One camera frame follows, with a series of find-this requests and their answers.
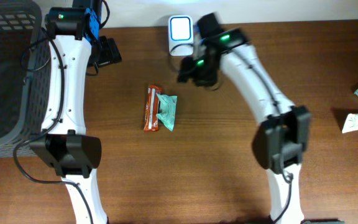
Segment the teal wipes packet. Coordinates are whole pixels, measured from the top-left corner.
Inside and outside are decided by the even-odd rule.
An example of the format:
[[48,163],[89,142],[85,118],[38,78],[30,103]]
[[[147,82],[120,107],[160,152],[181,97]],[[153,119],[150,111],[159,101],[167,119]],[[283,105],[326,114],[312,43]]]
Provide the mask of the teal wipes packet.
[[160,102],[159,112],[157,118],[164,124],[164,126],[173,131],[175,125],[175,115],[177,108],[177,96],[168,96],[157,93]]

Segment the red snack packet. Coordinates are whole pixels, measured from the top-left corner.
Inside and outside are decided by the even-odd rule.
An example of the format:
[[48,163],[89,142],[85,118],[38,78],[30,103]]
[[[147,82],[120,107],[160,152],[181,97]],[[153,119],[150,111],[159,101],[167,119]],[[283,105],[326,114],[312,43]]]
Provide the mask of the red snack packet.
[[144,121],[144,131],[145,132],[154,132],[158,131],[158,107],[159,107],[159,98],[158,94],[162,93],[162,87],[149,84],[147,88],[147,101],[145,104],[145,121]]

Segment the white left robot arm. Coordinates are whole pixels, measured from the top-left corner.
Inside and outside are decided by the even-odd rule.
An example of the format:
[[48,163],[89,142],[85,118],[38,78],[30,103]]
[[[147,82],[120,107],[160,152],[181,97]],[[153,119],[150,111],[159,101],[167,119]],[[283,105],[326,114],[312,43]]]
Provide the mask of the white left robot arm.
[[53,7],[45,17],[50,48],[50,84],[42,133],[30,149],[65,185],[77,223],[109,223],[98,189],[102,145],[86,133],[84,116],[87,69],[118,63],[122,57],[114,39],[99,34],[108,18],[106,1],[74,1]]

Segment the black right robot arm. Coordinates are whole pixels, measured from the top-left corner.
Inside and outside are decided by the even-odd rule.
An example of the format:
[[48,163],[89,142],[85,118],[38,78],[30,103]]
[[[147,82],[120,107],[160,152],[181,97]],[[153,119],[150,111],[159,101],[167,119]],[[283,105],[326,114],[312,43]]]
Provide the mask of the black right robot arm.
[[226,30],[215,13],[201,17],[196,27],[201,40],[198,56],[180,64],[177,81],[212,87],[225,75],[248,104],[258,130],[252,151],[267,173],[271,223],[303,223],[299,178],[308,146],[311,113],[296,106],[264,69],[250,39],[239,28]]

